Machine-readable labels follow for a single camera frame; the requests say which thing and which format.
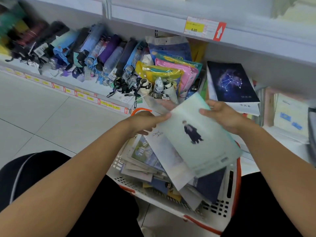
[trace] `white arrow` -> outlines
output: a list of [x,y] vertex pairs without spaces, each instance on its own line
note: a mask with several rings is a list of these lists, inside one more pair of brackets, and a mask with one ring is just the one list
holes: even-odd
[[217,36],[216,39],[219,39],[219,37],[221,36],[221,33],[223,32],[223,27],[221,26],[221,28],[218,30],[217,32]]

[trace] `orange basket handle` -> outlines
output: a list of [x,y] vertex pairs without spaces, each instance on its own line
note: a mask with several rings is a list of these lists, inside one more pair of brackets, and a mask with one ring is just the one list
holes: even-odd
[[150,110],[150,109],[146,109],[146,108],[136,108],[136,109],[132,112],[131,116],[135,115],[136,112],[138,112],[138,111],[150,111],[150,112],[152,112],[152,110]]

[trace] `mint notebook cover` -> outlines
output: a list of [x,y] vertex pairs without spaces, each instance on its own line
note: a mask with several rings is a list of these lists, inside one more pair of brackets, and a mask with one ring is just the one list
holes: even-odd
[[199,113],[210,107],[195,93],[171,111],[171,118],[159,124],[196,177],[213,173],[241,156],[241,150],[216,121]]

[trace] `constellation design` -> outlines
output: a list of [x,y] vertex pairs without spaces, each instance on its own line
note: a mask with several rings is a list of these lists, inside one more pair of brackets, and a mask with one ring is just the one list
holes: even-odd
[[[240,79],[240,84],[239,84],[238,81],[236,81],[236,80],[233,79],[233,76],[232,76],[232,75],[230,75],[230,74],[227,74],[227,75],[229,76],[229,79],[224,80],[224,81],[221,82],[221,83],[222,83],[222,87],[225,88],[226,91],[228,91],[228,90],[226,89],[226,87],[227,87],[231,82],[234,81],[234,82],[237,83],[237,86],[239,87],[239,89],[241,89],[242,80]],[[229,81],[229,82],[227,83],[226,86],[223,86],[223,83],[226,82],[226,81]]]

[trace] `shopping basket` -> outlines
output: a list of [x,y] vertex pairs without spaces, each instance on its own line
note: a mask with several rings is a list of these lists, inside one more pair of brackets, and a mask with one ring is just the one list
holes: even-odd
[[[139,110],[147,109],[137,108],[132,115]],[[195,211],[187,204],[178,202],[153,188],[144,189],[141,181],[120,173],[122,166],[123,163],[120,158],[116,158],[108,171],[108,176],[122,189],[215,234],[220,235],[222,233],[235,212],[241,183],[240,159],[237,159],[235,164],[227,166],[216,203],[212,205],[204,204]]]

